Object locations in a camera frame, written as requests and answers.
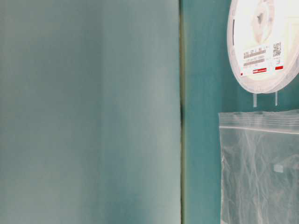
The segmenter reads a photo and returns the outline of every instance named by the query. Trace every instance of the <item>gray-green panel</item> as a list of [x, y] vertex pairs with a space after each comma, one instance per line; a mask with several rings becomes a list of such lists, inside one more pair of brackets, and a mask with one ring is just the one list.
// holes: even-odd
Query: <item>gray-green panel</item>
[[179, 223], [178, 6], [0, 0], [0, 223]]
[[185, 55], [185, 224], [220, 223], [221, 161], [218, 112], [299, 108], [299, 77], [278, 93], [252, 94], [237, 83], [228, 61], [230, 0], [182, 0]]
[[101, 10], [101, 220], [180, 223], [178, 3]]

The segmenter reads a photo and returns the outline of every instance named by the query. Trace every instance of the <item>red stripe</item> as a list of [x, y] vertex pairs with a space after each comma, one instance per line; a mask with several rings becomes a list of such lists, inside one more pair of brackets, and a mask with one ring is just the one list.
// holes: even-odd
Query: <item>red stripe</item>
[[256, 69], [256, 70], [253, 70], [253, 74], [256, 74], [256, 73], [261, 73], [261, 72], [266, 72], [267, 71], [267, 68], [263, 68], [263, 69]]
[[281, 70], [283, 68], [284, 68], [283, 66], [278, 66], [278, 67], [275, 68], [275, 70]]

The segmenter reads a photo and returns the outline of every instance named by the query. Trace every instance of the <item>teal surface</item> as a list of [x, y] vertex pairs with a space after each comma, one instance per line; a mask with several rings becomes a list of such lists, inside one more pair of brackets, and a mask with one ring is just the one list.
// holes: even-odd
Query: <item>teal surface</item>
[[299, 108], [299, 77], [275, 94], [252, 94], [237, 83], [228, 61], [230, 0], [183, 0], [185, 55], [184, 223], [220, 223], [221, 160], [218, 112]]
[[0, 223], [178, 224], [178, 4], [0, 1]]

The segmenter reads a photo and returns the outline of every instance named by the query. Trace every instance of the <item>barcode label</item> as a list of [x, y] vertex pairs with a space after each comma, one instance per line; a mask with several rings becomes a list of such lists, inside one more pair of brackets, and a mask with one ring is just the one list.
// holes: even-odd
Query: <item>barcode label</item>
[[277, 57], [281, 55], [281, 42], [275, 43], [273, 45], [273, 57]]
[[284, 69], [283, 49], [282, 42], [272, 42], [244, 51], [240, 76], [274, 74], [275, 71]]

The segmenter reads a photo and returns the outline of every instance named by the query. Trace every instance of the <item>clear plastic bag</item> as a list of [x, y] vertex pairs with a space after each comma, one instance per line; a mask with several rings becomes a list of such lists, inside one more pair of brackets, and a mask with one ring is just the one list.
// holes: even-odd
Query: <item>clear plastic bag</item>
[[299, 110], [219, 117], [221, 223], [299, 224]]

